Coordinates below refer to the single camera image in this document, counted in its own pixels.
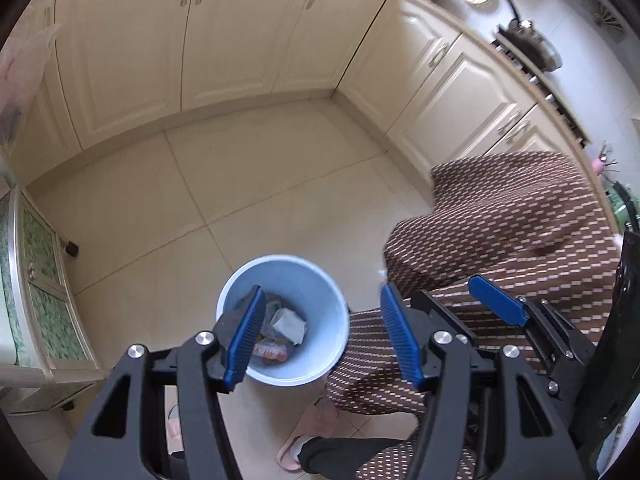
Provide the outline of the green electric grill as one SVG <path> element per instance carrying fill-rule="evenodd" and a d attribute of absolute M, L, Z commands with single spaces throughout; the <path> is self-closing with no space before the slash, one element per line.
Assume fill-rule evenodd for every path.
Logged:
<path fill-rule="evenodd" d="M 613 182 L 605 191 L 613 209 L 617 225 L 626 231 L 640 233 L 640 205 L 639 199 L 629 186 L 618 181 Z"/>

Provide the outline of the pink utensil holder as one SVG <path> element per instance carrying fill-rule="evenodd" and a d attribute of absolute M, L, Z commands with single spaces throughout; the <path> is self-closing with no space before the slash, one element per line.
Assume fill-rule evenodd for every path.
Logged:
<path fill-rule="evenodd" d="M 599 177 L 604 177 L 608 172 L 616 172 L 618 161 L 612 155 L 612 148 L 603 142 L 597 156 L 592 160 L 591 167 Z"/>

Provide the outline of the black wok with lid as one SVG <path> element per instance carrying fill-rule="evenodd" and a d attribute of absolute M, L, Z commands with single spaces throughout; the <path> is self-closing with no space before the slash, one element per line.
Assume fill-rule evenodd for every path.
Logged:
<path fill-rule="evenodd" d="M 513 18 L 506 27 L 499 26 L 498 33 L 517 47 L 538 70 L 551 73 L 563 66 L 563 60 L 555 46 L 542 34 L 535 25 L 521 18 L 513 0 L 506 0 Z"/>

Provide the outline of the brown polka dot tablecloth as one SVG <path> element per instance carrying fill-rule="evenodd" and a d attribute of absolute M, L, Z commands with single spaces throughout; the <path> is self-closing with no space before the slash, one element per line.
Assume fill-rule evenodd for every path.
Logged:
<path fill-rule="evenodd" d="M 511 296 L 545 299 L 594 344 L 612 309 L 620 261 L 612 229 L 577 162 L 557 152 L 457 159 L 432 170 L 433 212 L 399 222 L 383 257 L 402 298 L 427 290 L 477 336 L 481 349 L 516 344 L 541 370 L 525 336 L 472 299 L 480 274 Z M 421 415 L 401 379 L 380 310 L 350 315 L 348 343 L 329 374 L 329 398 L 358 415 Z M 354 479 L 403 479 L 416 436 L 359 460 Z"/>

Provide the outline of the orange snack bag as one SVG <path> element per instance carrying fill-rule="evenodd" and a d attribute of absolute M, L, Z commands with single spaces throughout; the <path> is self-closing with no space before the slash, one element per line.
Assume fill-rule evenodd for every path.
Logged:
<path fill-rule="evenodd" d="M 288 346 L 282 341 L 262 339 L 254 345 L 253 354 L 265 361 L 282 363 L 288 359 Z"/>

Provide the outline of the pink slipper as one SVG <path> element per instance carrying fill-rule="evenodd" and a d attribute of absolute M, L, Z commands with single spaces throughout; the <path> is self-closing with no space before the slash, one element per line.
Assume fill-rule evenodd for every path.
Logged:
<path fill-rule="evenodd" d="M 327 396 L 319 396 L 313 400 L 304 409 L 288 440 L 277 452 L 277 464 L 285 471 L 301 470 L 298 456 L 303 446 L 315 438 L 331 437 L 339 418 L 336 406 Z"/>

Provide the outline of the cream lower cabinets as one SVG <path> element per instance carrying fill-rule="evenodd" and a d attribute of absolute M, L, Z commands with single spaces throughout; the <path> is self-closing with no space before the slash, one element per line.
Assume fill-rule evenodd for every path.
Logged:
<path fill-rule="evenodd" d="M 491 44 L 425 0 L 32 0 L 1 51 L 1 159 L 25 185 L 187 114 L 331 94 L 421 171 L 585 144 Z"/>

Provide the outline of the white paper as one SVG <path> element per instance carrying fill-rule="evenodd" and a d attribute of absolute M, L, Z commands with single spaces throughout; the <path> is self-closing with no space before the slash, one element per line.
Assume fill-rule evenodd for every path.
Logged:
<path fill-rule="evenodd" d="M 270 321 L 270 326 L 293 346 L 300 346 L 307 333 L 306 321 L 289 308 L 277 310 Z"/>

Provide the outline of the black gas stove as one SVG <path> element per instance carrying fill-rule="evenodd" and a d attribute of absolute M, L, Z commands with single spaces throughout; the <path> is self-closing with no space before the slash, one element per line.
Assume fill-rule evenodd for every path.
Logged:
<path fill-rule="evenodd" d="M 559 118 L 562 119 L 564 125 L 573 133 L 579 145 L 582 148 L 586 148 L 591 144 L 591 136 L 578 120 L 574 110 L 570 108 L 570 104 L 564 99 L 564 96 L 562 96 L 560 90 L 555 87 L 554 83 L 521 49 L 506 38 L 506 30 L 502 26 L 496 27 L 492 34 L 494 35 L 494 40 L 491 41 L 491 44 L 494 48 L 523 74 L 523 77 L 529 84 L 539 91 L 544 97 L 544 100 L 555 110 Z"/>

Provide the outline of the blue plastic trash bin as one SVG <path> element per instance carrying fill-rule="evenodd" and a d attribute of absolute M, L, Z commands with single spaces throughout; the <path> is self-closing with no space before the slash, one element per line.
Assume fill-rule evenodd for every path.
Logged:
<path fill-rule="evenodd" d="M 239 306 L 256 286 L 266 295 L 266 313 L 246 374 L 266 385 L 297 387 L 329 372 L 349 333 L 348 305 L 334 279 L 297 256 L 262 256 L 224 284 L 216 315 Z"/>

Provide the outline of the white green side cabinet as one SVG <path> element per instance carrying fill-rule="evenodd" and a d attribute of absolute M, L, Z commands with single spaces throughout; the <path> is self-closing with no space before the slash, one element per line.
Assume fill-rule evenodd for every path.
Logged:
<path fill-rule="evenodd" d="M 1 199 L 1 408 L 47 412 L 100 382 L 104 369 L 65 269 L 76 246 L 16 186 Z"/>

